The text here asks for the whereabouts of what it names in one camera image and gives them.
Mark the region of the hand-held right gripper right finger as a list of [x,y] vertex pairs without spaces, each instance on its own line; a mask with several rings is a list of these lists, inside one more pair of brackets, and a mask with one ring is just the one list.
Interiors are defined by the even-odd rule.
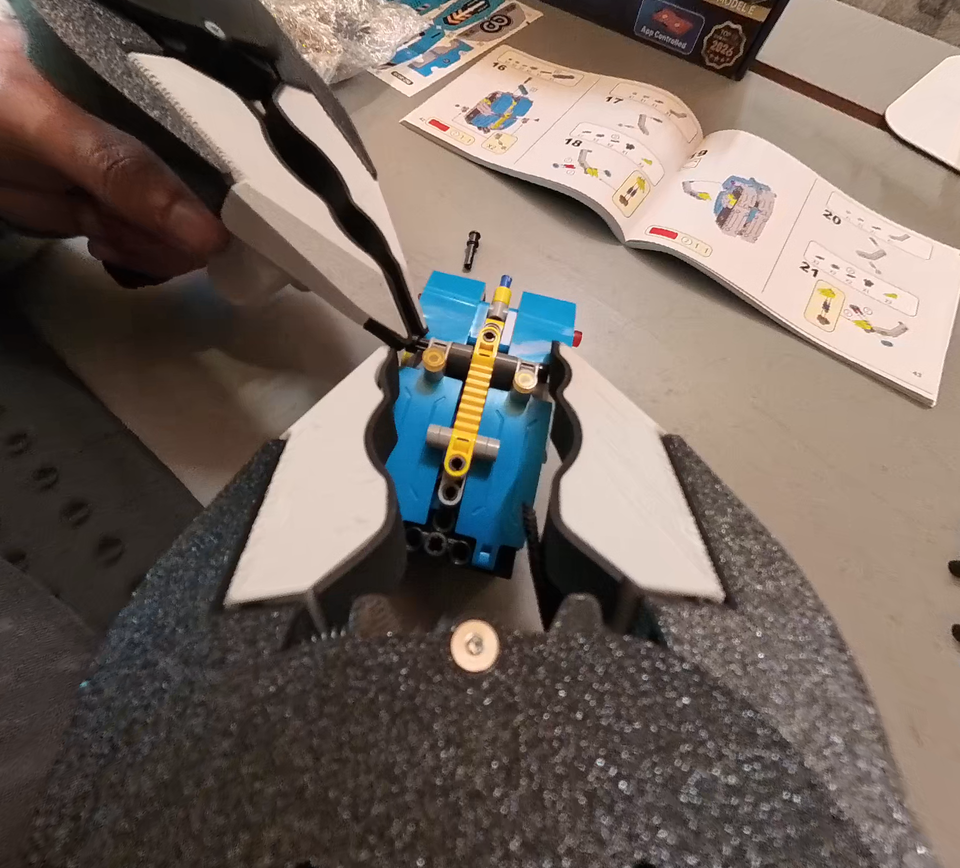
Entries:
[[615,583],[725,600],[725,590],[654,421],[579,355],[554,345],[550,437],[559,457],[544,543],[580,552]]

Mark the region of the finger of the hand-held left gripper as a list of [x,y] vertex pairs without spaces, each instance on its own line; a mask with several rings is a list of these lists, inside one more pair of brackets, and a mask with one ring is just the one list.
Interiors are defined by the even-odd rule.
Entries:
[[273,149],[282,164],[318,198],[359,266],[374,266],[397,317],[371,322],[403,339],[421,339],[427,327],[412,291],[406,258],[383,196],[378,173],[354,124],[330,90],[280,83],[273,91]]
[[223,291],[244,299],[296,284],[387,345],[420,340],[372,322],[371,314],[398,319],[375,266],[359,266],[359,256],[334,235],[325,206],[274,149],[279,84],[306,90],[323,85],[333,95],[308,64],[295,58],[281,65],[283,73],[251,65],[250,77],[222,81],[170,56],[132,53],[128,59],[228,169],[232,183],[221,218],[233,241],[216,265]]

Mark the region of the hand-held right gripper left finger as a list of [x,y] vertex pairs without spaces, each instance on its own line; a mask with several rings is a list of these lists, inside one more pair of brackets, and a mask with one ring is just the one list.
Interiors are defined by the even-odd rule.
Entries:
[[398,354],[376,349],[284,433],[225,607],[399,585],[407,548],[387,470],[399,373]]

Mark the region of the blue brick toy car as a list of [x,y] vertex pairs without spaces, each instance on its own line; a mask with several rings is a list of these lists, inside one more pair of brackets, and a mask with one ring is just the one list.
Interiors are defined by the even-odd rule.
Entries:
[[[475,278],[439,271],[430,275],[419,297],[427,339],[401,363],[393,406],[397,443],[387,468],[410,553],[510,578],[526,545],[526,517],[546,464],[553,416],[546,386],[551,349],[555,342],[577,347],[581,336],[574,301],[529,291],[510,295],[468,469],[450,474],[451,434],[476,346],[491,342],[482,330],[494,298]],[[450,352],[445,377],[431,384],[421,359],[434,340],[450,343]],[[520,359],[540,366],[533,394],[511,390]]]

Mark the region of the grey desk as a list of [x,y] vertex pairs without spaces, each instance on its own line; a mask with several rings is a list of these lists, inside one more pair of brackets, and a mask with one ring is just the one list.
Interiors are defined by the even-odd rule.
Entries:
[[37,866],[937,866],[798,565],[559,339],[517,360],[559,456],[545,626],[408,631],[388,459],[429,342],[358,132],[258,0],[10,0],[65,93],[199,176],[240,302],[318,295],[381,345],[265,444],[106,637]]

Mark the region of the person's left hand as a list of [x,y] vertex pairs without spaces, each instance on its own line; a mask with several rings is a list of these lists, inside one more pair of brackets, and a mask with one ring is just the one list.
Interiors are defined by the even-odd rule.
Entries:
[[231,236],[148,147],[76,106],[1,31],[2,226],[85,238],[103,265],[162,283],[205,267]]

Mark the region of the crumpled clear plastic bag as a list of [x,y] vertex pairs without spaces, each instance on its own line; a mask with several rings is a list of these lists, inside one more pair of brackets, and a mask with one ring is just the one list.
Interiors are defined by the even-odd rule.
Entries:
[[391,0],[259,0],[330,85],[379,69],[429,26]]

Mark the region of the blue printed leaflet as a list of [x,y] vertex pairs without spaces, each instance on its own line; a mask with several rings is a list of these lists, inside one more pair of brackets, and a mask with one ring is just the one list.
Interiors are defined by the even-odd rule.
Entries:
[[412,96],[536,22],[542,13],[520,0],[386,0],[410,9],[424,28],[368,74]]

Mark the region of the open instruction booklet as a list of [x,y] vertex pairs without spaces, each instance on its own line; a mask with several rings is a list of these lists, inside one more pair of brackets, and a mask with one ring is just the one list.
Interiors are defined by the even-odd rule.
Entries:
[[474,163],[591,208],[834,357],[937,403],[958,250],[871,210],[744,130],[705,134],[645,82],[502,47],[402,120]]

